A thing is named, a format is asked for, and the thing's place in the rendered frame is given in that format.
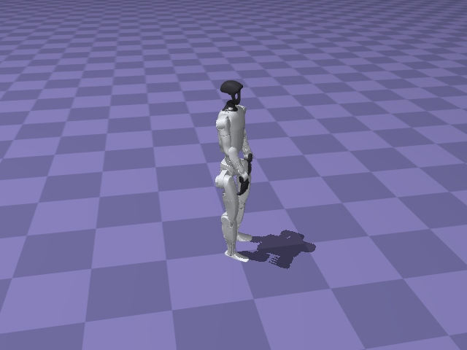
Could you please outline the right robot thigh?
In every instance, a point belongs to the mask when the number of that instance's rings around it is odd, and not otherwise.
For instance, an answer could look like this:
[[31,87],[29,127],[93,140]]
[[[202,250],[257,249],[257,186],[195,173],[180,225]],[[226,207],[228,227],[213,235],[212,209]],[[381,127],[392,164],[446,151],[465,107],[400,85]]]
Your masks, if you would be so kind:
[[220,175],[216,176],[215,184],[216,187],[225,189],[222,198],[226,212],[222,216],[227,216],[233,224],[239,210],[239,196],[234,178],[229,175],[228,170],[222,170]]

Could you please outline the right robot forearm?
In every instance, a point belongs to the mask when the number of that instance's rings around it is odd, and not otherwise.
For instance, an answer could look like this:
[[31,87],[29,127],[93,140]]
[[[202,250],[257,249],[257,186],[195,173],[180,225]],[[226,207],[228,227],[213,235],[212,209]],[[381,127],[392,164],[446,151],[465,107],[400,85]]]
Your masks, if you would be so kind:
[[229,163],[233,166],[235,173],[238,177],[242,177],[244,182],[248,179],[248,174],[246,173],[244,167],[242,166],[236,148],[232,147],[228,151]]

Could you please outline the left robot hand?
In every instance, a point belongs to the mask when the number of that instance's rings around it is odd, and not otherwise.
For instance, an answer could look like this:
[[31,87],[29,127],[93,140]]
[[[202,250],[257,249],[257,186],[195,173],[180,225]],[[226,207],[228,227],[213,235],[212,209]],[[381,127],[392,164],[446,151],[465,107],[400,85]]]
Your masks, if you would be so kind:
[[250,163],[250,162],[252,162],[252,154],[250,153],[250,154],[248,155],[248,158],[247,158],[247,159],[244,159],[244,160],[246,160],[246,161],[248,162],[248,173],[247,173],[247,174],[248,174],[248,176],[249,176],[250,173],[251,173],[251,169],[252,169],[252,167],[251,167],[252,165],[251,165],[251,163]]

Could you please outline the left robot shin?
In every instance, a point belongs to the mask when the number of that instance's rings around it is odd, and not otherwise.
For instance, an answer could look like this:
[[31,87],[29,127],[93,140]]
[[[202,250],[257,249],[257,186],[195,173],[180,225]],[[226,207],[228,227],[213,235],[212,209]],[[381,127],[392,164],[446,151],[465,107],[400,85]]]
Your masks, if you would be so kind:
[[[236,221],[237,221],[237,234],[238,234],[238,230],[239,230],[239,227],[240,227],[240,224],[241,224],[241,222],[242,222],[243,215],[244,215],[245,204],[246,204],[246,202],[244,203],[243,207],[241,207],[241,208],[238,210],[238,214],[237,214],[237,217],[236,217]],[[237,236],[238,236],[238,235],[237,235]]]

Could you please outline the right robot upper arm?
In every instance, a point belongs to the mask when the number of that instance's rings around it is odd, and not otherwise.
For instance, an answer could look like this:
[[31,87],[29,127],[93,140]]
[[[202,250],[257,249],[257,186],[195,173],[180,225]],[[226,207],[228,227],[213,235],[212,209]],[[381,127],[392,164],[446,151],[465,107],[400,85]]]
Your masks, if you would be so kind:
[[228,119],[228,115],[220,116],[216,120],[216,128],[220,134],[223,151],[227,157],[229,157],[228,155],[229,149],[232,148],[231,135],[230,135],[230,130],[229,130],[230,126],[231,126],[231,123],[230,123],[230,120]]

